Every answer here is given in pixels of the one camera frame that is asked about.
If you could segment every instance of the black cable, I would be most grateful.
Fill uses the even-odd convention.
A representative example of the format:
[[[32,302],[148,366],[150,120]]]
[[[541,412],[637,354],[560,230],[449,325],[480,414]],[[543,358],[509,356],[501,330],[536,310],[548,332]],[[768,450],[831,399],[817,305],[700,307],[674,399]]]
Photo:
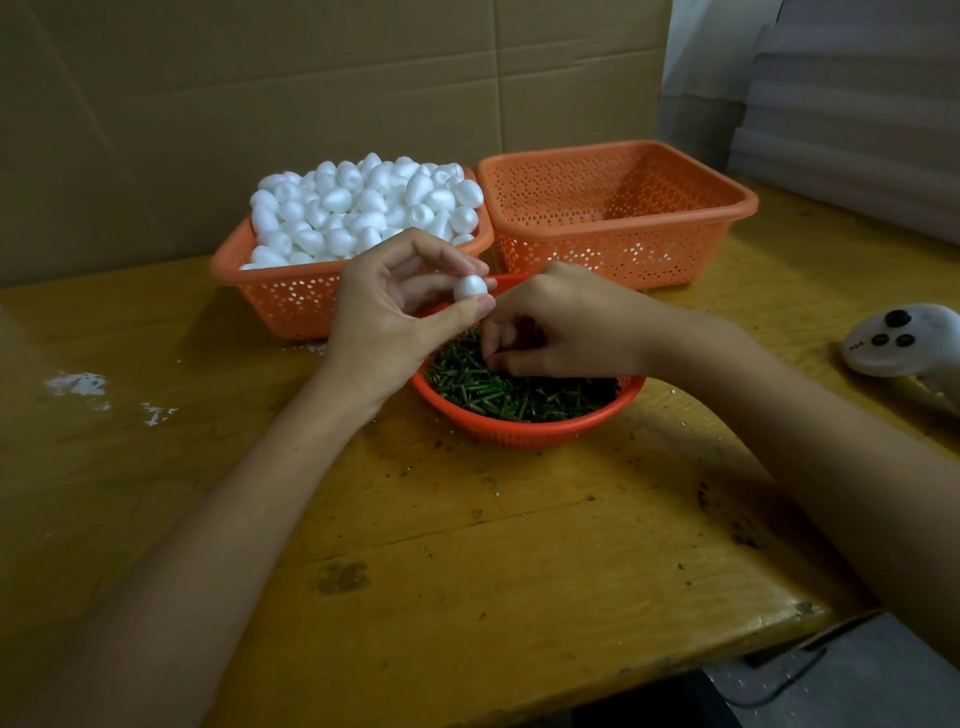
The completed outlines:
[[[731,700],[726,697],[723,693],[720,693],[720,697],[727,701],[727,705],[733,705],[735,708],[743,708],[745,710],[751,710],[753,708],[762,708],[765,705],[770,705],[774,700],[779,698],[783,693],[793,685],[796,685],[797,681],[800,680],[804,675],[810,672],[817,663],[824,659],[824,656],[827,654],[827,648],[824,647],[817,654],[810,658],[810,661],[797,670],[796,673],[788,677],[782,683],[780,683],[769,695],[760,698],[759,700],[752,700],[747,703],[741,703],[739,700]]]

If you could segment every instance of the black button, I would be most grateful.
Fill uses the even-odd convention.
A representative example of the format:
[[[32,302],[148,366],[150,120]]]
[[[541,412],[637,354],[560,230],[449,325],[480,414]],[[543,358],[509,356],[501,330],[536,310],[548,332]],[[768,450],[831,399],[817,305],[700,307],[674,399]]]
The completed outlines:
[[[902,308],[890,311],[883,317],[883,323],[890,328],[905,327],[911,321],[913,321],[913,317]]]

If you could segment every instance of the round orange basket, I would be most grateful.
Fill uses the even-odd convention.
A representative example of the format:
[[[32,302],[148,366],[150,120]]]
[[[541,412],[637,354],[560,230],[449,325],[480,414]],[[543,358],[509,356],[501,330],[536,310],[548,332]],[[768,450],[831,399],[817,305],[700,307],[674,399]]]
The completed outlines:
[[[521,152],[477,165],[511,273],[578,263],[629,288],[690,283],[756,195],[658,141]]]
[[[515,285],[529,279],[530,276],[506,275],[493,276],[493,278],[497,281],[494,295],[499,296],[504,291],[509,291]],[[422,312],[421,316],[429,315],[444,307],[441,305],[431,308],[429,311]],[[642,376],[618,377],[619,392],[616,399],[606,407],[583,417],[575,417],[572,420],[564,420],[558,423],[513,423],[475,414],[445,400],[434,392],[433,388],[427,384],[426,379],[423,378],[421,372],[425,371],[429,365],[430,359],[427,359],[420,367],[420,372],[411,377],[410,383],[413,384],[414,389],[448,420],[471,437],[482,443],[490,443],[510,449],[540,450],[565,445],[579,437],[581,432],[599,425],[623,410],[639,394],[640,389],[643,388],[643,383],[646,381]]]
[[[464,168],[468,179],[476,181]],[[493,244],[493,227],[486,206],[477,209],[474,238],[457,250],[478,257]],[[210,259],[210,275],[223,285],[234,285],[253,306],[267,328],[281,339],[324,339],[330,333],[340,287],[340,272],[348,260],[287,265],[241,271],[256,247],[248,216]]]

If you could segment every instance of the hand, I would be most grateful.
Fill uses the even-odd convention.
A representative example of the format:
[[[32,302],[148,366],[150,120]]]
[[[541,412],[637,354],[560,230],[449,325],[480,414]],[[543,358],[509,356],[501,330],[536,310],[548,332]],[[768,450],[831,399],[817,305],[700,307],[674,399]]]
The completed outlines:
[[[543,328],[545,346],[520,348],[526,318]],[[514,376],[669,378],[674,353],[706,318],[554,262],[497,298],[481,345],[489,367]]]
[[[409,229],[354,258],[340,276],[337,312],[321,374],[378,408],[423,359],[489,313],[493,296],[472,296],[423,319],[408,315],[450,299],[463,276],[490,267],[429,233]],[[487,279],[493,289],[496,281]]]

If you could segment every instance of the yellow wooden table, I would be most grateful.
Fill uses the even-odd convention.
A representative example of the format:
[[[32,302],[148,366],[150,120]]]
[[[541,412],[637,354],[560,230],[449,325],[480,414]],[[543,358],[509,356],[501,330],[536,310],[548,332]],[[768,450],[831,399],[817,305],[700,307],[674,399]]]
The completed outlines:
[[[730,317],[960,449],[936,401],[848,375],[831,348],[884,307],[960,307],[960,249],[757,190],[704,277],[658,298]],[[263,431],[314,350],[272,338],[200,258],[0,292],[0,710]],[[406,388],[318,490],[208,723],[505,725],[872,604],[736,438],[667,385],[543,453],[476,445]]]

